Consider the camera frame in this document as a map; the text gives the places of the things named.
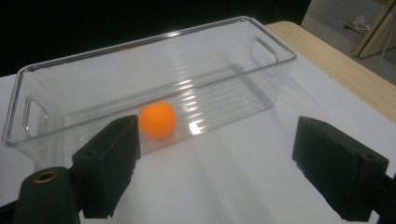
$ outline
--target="black clamp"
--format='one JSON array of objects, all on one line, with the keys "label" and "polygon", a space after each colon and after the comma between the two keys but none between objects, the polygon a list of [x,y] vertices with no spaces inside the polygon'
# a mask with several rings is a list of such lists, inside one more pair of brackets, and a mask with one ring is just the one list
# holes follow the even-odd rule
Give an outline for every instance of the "black clamp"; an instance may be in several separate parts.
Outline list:
[{"label": "black clamp", "polygon": [[329,206],[347,221],[396,223],[396,180],[389,160],[317,119],[300,117],[292,158]]},{"label": "black clamp", "polygon": [[113,120],[73,155],[73,166],[51,167],[22,183],[14,224],[75,224],[113,216],[140,159],[137,116]]}]

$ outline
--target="handle cutout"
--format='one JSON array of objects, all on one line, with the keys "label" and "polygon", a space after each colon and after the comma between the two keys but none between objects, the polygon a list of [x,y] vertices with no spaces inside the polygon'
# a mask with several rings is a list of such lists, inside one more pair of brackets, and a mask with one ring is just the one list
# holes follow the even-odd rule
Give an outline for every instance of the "handle cutout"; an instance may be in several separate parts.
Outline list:
[{"label": "handle cutout", "polygon": [[49,125],[47,111],[33,96],[26,100],[26,107],[23,119],[23,131],[28,138],[38,136],[47,132]]}]

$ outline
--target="wooden table edge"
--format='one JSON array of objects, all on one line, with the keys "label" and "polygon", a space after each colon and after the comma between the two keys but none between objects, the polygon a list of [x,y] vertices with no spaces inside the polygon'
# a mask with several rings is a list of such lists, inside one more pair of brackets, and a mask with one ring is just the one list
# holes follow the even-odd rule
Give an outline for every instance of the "wooden table edge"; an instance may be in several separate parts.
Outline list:
[{"label": "wooden table edge", "polygon": [[265,27],[365,103],[396,123],[396,86],[295,23],[280,21]]}]

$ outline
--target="clamp jaw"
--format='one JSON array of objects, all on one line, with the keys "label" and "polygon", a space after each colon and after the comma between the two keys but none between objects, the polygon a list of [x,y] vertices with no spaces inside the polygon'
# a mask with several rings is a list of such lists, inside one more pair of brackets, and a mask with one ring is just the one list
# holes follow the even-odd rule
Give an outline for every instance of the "clamp jaw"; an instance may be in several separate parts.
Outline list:
[{"label": "clamp jaw", "polygon": [[113,216],[140,159],[137,116],[110,122],[73,155],[73,166],[51,167],[21,185],[14,224],[76,224]]}]

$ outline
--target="container rim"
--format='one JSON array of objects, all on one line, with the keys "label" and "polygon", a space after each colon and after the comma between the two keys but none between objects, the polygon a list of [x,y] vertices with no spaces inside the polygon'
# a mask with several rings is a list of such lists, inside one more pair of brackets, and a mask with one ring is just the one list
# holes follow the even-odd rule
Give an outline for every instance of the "container rim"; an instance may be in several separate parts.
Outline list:
[{"label": "container rim", "polygon": [[199,26],[195,26],[195,27],[191,27],[191,28],[187,28],[187,29],[183,29],[183,30],[179,30],[179,31],[169,32],[169,33],[165,33],[162,35],[155,35],[152,37],[138,39],[135,41],[130,41],[130,42],[126,42],[126,43],[122,43],[122,44],[118,44],[118,45],[114,45],[114,46],[110,46],[110,47],[106,47],[106,48],[102,48],[102,49],[91,50],[91,51],[83,52],[80,54],[74,54],[74,55],[70,55],[70,56],[66,56],[66,57],[62,57],[62,58],[58,58],[58,59],[54,59],[54,60],[45,61],[42,63],[33,63],[30,65],[26,65],[22,69],[20,69],[20,71],[18,72],[18,74],[16,75],[16,78],[15,78],[15,84],[14,84],[13,92],[12,92],[12,95],[10,98],[10,104],[8,107],[7,118],[6,118],[5,127],[4,127],[3,135],[2,135],[2,144],[6,147],[16,147],[16,146],[20,146],[25,143],[29,143],[32,141],[47,138],[47,137],[54,135],[56,133],[61,133],[61,132],[67,131],[67,130],[74,129],[78,126],[85,125],[85,124],[95,121],[97,119],[103,119],[103,117],[89,119],[89,120],[83,121],[81,123],[77,123],[77,124],[73,124],[73,125],[64,127],[59,130],[50,131],[50,132],[43,133],[43,134],[40,134],[40,135],[37,135],[34,137],[30,137],[27,139],[12,142],[10,140],[10,138],[11,138],[11,133],[12,133],[15,111],[16,111],[16,107],[17,107],[16,99],[18,98],[19,93],[20,93],[21,82],[22,82],[24,73],[32,72],[32,71],[35,71],[35,70],[38,70],[38,69],[41,69],[44,67],[51,67],[54,65],[62,64],[62,63],[71,63],[71,62],[79,61],[79,60],[86,59],[86,58],[91,58],[91,57],[100,56],[100,55],[104,55],[104,54],[108,54],[108,53],[112,53],[112,52],[117,52],[117,51],[120,51],[123,49],[136,48],[136,47],[144,46],[147,44],[163,41],[165,39],[170,39],[170,38],[173,38],[173,37],[176,37],[179,35],[187,35],[187,34],[195,33],[198,31],[202,31],[202,30],[206,30],[206,29],[210,29],[210,28],[214,28],[214,27],[218,27],[218,26],[222,26],[222,25],[236,23],[239,21],[249,21],[251,24],[256,26],[256,28],[258,28],[260,31],[262,31],[264,34],[266,34],[268,37],[270,37],[274,42],[276,42],[282,49],[284,49],[286,52],[288,52],[291,57],[288,58],[287,60],[284,60],[279,63],[274,63],[274,64],[270,64],[267,66],[263,66],[263,67],[259,67],[256,69],[246,71],[244,73],[238,74],[238,76],[240,76],[242,74],[246,75],[249,73],[254,73],[254,72],[266,69],[268,67],[272,67],[274,65],[279,65],[281,63],[286,63],[286,62],[295,60],[297,58],[297,53],[293,49],[288,47],[279,38],[277,38],[271,32],[269,32],[262,24],[260,24],[254,18],[241,16],[241,17],[224,20],[224,21],[216,21],[216,22],[199,25]]}]

